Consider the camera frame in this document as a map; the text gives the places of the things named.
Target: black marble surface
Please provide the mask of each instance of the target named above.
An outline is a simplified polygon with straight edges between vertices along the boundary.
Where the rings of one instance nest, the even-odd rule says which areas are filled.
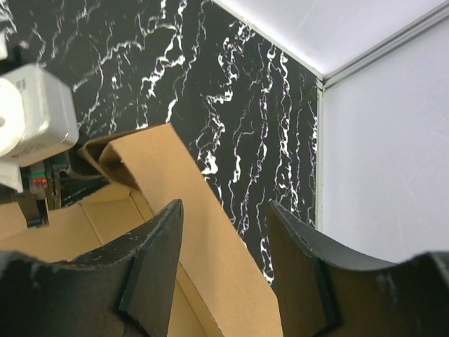
[[[314,224],[312,73],[210,1],[0,0],[0,29],[72,87],[81,140],[171,122],[272,281],[267,202]]]

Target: white panel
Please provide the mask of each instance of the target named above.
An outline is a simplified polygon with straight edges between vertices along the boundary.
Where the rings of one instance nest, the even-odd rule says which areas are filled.
[[[324,93],[321,227],[400,261],[449,250],[449,21]]]
[[[444,0],[217,0],[323,75]]]

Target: black marble countertop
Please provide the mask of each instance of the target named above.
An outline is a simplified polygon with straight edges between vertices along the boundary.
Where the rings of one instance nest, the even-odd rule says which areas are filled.
[[[72,87],[81,140],[172,123],[273,280],[267,202],[314,224],[312,73],[211,1],[0,0],[0,25]]]

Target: cardboard box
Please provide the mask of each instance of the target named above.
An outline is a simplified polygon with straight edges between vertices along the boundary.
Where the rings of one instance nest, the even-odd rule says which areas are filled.
[[[181,199],[185,220],[168,335],[282,336],[276,296],[173,128],[113,138],[81,152],[115,184],[51,212],[50,226],[39,229],[26,228],[16,204],[0,206],[0,249],[71,260]]]

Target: open cardboard box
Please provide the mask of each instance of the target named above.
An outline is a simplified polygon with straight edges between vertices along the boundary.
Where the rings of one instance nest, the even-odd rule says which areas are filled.
[[[50,225],[38,229],[27,229],[17,204],[0,206],[0,249],[71,260],[181,199],[184,230],[168,335],[282,336],[276,296],[172,126],[91,145],[84,157],[113,184],[51,212]]]

